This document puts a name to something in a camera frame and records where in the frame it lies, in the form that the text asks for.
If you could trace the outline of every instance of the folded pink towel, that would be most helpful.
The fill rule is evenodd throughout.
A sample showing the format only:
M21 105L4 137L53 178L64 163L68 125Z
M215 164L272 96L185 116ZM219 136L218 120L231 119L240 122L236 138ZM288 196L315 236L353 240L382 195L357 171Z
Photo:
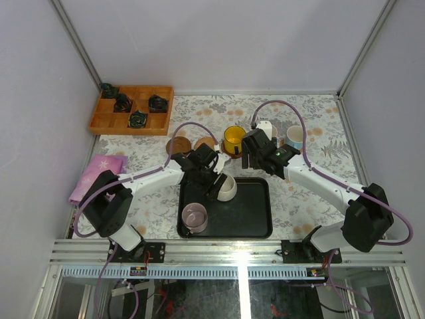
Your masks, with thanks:
M125 173L126 165L127 156L96 154L78 180L77 186L69 197L69 202L78 205L103 171L111 170L114 174Z

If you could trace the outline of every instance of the wooden box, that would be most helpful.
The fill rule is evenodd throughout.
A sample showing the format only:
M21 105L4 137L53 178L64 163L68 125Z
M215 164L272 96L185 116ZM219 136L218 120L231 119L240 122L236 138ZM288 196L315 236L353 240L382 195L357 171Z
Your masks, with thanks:
M172 86L115 86L133 101L130 113L114 112L115 98L102 98L100 93L94 109L89 130L95 135L167 135L173 108L174 90ZM150 113L148 100L152 95L168 100L167 113ZM139 110L147 114L146 127L129 128L128 118Z

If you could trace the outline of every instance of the table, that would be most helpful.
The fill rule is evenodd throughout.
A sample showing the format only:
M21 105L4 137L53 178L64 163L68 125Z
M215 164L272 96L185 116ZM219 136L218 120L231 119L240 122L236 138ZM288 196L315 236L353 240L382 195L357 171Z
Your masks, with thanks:
M165 162L165 145L179 124L188 121L202 123L218 139L222 139L226 128L232 125L242 126L248 132L254 110L267 100L286 100L300 111L307 127L307 154L311 161L349 181L358 182L332 95L176 96L168 136L100 136L94 154L126 155L128 172L146 169ZM281 104L265 106L257 119L269 120L277 127L278 141L290 126L299 124L294 112ZM208 134L196 126L186 126L177 135L187 137L194 146L200 137ZM340 212L306 188L262 171L242 169L241 159L233 159L223 172L234 177L258 176L267 180L273 219L273 233L269 239L301 239L317 225L343 220ZM176 227L178 202L179 186L164 187L143 197L136 195L127 220L146 239L179 239ZM83 216L78 228L82 233L93 230Z

